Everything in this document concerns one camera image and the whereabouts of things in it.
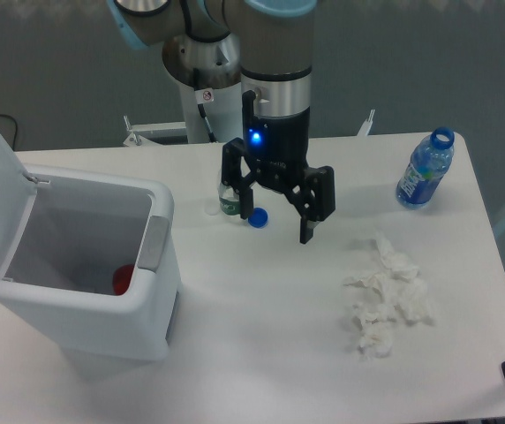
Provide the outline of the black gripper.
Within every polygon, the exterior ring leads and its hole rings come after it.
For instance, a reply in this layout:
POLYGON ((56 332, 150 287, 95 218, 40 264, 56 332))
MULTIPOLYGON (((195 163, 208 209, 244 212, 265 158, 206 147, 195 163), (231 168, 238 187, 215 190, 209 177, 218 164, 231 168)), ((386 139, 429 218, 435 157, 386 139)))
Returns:
POLYGON ((261 186, 285 195, 300 216, 299 242, 306 244, 318 223, 335 211, 335 172, 330 166, 308 167, 310 110, 286 117, 254 112, 257 94, 242 94, 243 139, 222 147, 222 183, 238 196, 240 217, 253 214, 253 189, 261 186))

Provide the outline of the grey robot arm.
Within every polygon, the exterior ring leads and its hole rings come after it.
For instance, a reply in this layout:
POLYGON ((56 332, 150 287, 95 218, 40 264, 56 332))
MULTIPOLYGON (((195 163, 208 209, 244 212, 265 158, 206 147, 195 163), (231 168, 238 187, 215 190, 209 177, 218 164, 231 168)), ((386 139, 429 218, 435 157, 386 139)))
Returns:
POLYGON ((185 99, 191 141, 221 142, 221 182, 239 213, 253 186, 284 195, 300 217, 300 241, 335 210, 334 172, 309 166, 314 1, 111 1, 136 49, 162 46, 166 72, 185 99))

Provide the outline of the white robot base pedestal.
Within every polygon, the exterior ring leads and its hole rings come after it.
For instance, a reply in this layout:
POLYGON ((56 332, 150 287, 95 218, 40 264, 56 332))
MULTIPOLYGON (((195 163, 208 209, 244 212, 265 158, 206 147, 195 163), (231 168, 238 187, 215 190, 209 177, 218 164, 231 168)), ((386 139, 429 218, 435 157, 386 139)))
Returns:
POLYGON ((163 44, 162 61, 177 84, 184 121, 132 125, 124 117, 125 146, 182 136, 190 144, 225 143, 242 135, 240 52, 234 34, 215 42, 173 37, 163 44))

